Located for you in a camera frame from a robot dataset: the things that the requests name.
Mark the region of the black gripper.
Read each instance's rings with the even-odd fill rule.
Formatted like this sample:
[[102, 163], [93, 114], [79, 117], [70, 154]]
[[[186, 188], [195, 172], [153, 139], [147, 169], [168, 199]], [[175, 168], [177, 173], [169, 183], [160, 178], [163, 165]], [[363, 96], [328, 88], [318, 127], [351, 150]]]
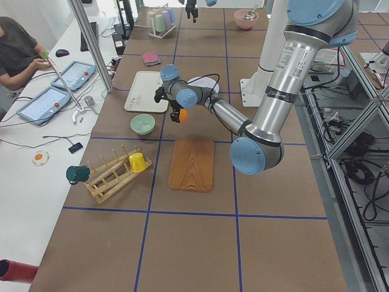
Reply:
[[187, 0], [185, 11], [187, 13], [187, 19], [190, 19], [192, 14], [193, 22], [196, 23], [198, 18], [197, 0]]
[[180, 122], [181, 121], [181, 105], [173, 99], [169, 100], [169, 104], [173, 109], [173, 112], [170, 113], [170, 118], [173, 122]]

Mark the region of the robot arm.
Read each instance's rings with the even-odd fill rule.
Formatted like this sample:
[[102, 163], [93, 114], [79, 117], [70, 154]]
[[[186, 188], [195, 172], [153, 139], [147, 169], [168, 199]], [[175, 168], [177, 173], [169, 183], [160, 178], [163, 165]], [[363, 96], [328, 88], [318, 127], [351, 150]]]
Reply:
[[[182, 5], [185, 5], [187, 18], [193, 18], [193, 22], [196, 23], [198, 18], [197, 0], [178, 0], [178, 2]], [[205, 3], [208, 7], [212, 7], [217, 3], [217, 0], [205, 0]]]
[[230, 159], [237, 171], [256, 175], [271, 169], [283, 158], [280, 131], [317, 53], [354, 41], [358, 10], [358, 1], [275, 1], [269, 25], [284, 25], [274, 38], [284, 37], [285, 42], [277, 46], [278, 60], [252, 120], [221, 99], [214, 89], [193, 86], [180, 78], [172, 64], [161, 69], [162, 86], [154, 100], [168, 101], [174, 122], [180, 121], [184, 110], [204, 106], [238, 135], [230, 147]]

